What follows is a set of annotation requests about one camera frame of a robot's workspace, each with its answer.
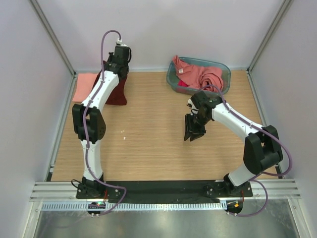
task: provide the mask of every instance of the white backdrop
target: white backdrop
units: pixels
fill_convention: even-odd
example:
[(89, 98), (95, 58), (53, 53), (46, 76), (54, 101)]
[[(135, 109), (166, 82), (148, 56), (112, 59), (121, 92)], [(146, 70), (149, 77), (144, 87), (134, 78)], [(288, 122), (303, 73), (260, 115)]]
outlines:
[(0, 5), (0, 237), (20, 238), (71, 81), (29, 2)]
[[(267, 123), (294, 157), (295, 179), (317, 231), (317, 1), (294, 1), (253, 70)], [(282, 165), (288, 166), (287, 157)]]
[[(132, 69), (180, 56), (246, 68), (282, 0), (38, 0), (75, 70), (100, 70), (105, 31), (121, 32)], [(105, 53), (113, 51), (113, 35)]]

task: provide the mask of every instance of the plastic bin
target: plastic bin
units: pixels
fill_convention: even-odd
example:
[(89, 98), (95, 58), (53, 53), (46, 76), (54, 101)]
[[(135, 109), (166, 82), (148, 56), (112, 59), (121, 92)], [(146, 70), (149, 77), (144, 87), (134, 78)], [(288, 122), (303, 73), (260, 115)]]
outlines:
[[(194, 64), (194, 65), (198, 65), (198, 66), (214, 66), (214, 67), (221, 68), (222, 69), (221, 78), (223, 80), (222, 92), (223, 92), (223, 94), (228, 92), (228, 90), (230, 88), (231, 71), (227, 66), (225, 66), (222, 63), (217, 63), (217, 62), (212, 62), (212, 61), (207, 61), (207, 60), (202, 60), (202, 59), (194, 59), (194, 58), (189, 58), (189, 57), (180, 57), (180, 59), (186, 63)], [(197, 89), (178, 86), (180, 79), (176, 75), (176, 69), (175, 69), (173, 61), (169, 65), (169, 68), (168, 68), (168, 71), (166, 74), (166, 80), (167, 80), (168, 84), (172, 87), (172, 89), (177, 93), (194, 95), (198, 91)], [(216, 92), (210, 92), (207, 90), (205, 90), (205, 93), (210, 97), (215, 97), (215, 96), (219, 95)]]

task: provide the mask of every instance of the wooden table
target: wooden table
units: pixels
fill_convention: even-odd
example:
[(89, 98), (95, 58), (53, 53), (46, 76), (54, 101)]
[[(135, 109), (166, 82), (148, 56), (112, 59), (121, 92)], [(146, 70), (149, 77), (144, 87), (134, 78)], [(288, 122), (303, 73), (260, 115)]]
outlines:
[[(218, 122), (210, 121), (202, 138), (183, 140), (190, 96), (174, 92), (165, 77), (165, 72), (129, 73), (125, 85), (128, 104), (104, 107), (107, 131), (101, 162), (106, 180), (222, 179), (242, 163), (244, 143)], [(235, 110), (261, 123), (245, 71), (232, 72), (225, 98)], [(72, 106), (53, 181), (81, 180), (83, 175), (83, 150), (74, 133)]]

